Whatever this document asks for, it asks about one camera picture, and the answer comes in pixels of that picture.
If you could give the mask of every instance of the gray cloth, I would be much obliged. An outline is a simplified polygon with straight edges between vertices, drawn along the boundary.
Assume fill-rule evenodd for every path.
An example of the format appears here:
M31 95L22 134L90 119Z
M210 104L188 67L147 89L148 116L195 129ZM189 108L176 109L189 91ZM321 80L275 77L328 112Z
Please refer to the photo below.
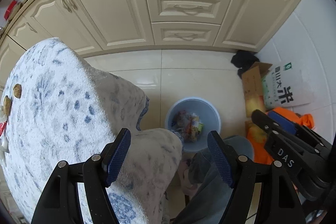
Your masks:
M253 147L249 140L241 136L224 139L238 155L246 155L253 160ZM208 149L198 152L189 167L191 183L202 183L189 204L175 218L174 224L217 224L221 220L230 199L232 189L221 180Z

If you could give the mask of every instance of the blue object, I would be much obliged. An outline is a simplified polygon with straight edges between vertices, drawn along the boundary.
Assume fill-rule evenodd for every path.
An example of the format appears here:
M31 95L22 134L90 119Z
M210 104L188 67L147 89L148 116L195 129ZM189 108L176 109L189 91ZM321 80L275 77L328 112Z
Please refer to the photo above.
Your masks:
M232 176L231 164L219 147L219 144L212 132L208 134L208 148L222 181L232 188L235 182Z
M276 121L284 131L295 135L296 128L295 124L292 121L286 119L284 116L276 113L275 111L268 112L267 116Z
M114 154L112 155L110 162L107 165L107 177L105 179L105 183L109 187L111 186L112 182L115 182L117 180L121 166L123 165L130 145L131 132L126 129L121 140L119 140L117 147L115 148Z
M196 153L207 148L207 135L210 131L221 132L221 118L216 108L207 100L199 97L187 97L177 101L168 111L165 119L165 128L172 130L172 121L179 111L195 113L204 124L201 134L196 142L185 142L184 151Z

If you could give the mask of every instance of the cabinet handle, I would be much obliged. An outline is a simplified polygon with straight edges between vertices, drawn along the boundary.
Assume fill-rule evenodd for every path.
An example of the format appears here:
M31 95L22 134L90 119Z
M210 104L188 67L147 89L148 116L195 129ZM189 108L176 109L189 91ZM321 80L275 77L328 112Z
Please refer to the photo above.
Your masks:
M189 41L194 40L195 37L197 37L197 34L195 34L195 33L193 33L191 35L186 35L186 36L181 36L178 33L175 33L174 35L178 38L182 38L183 40L189 40Z
M70 5L72 6L72 8L74 8L75 10L77 10L77 6L76 4L72 1L72 0L68 0L68 2L70 3Z
M30 24L28 22L26 22L26 24L28 25L28 27L31 31L37 33L37 30L35 30L32 26L30 26Z
M71 9L70 9L69 6L65 3L65 1L64 1L64 0L61 0L61 2L62 2L62 4L63 4L63 7L64 7L65 9L67 9L69 13L72 13Z
M202 6L184 7L184 6L177 5L177 4L175 4L174 7L176 7L176 8L182 8L182 9L187 9L187 10L193 10L193 9L201 9L201 8L203 8Z

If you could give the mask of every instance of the cabinet drawer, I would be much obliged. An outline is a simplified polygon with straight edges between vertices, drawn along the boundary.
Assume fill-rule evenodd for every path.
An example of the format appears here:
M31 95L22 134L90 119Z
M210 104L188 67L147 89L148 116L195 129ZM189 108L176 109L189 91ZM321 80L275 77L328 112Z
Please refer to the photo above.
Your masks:
M152 22L221 24L230 0L147 0Z
M152 23L155 45L212 46L219 25L194 22Z

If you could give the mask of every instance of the white blanket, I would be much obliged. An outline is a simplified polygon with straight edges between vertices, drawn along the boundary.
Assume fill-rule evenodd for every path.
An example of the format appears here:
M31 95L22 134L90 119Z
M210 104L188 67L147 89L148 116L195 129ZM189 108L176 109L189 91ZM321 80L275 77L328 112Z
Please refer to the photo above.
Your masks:
M13 87L22 85L22 97ZM181 160L182 143L165 129L139 131L148 108L144 92L96 70L57 38L30 48L11 72L5 95L13 100L6 133L4 174L28 221L60 160L86 161L122 127L132 141L116 182L107 189L120 223L161 223L164 192ZM84 223L92 223L79 184Z

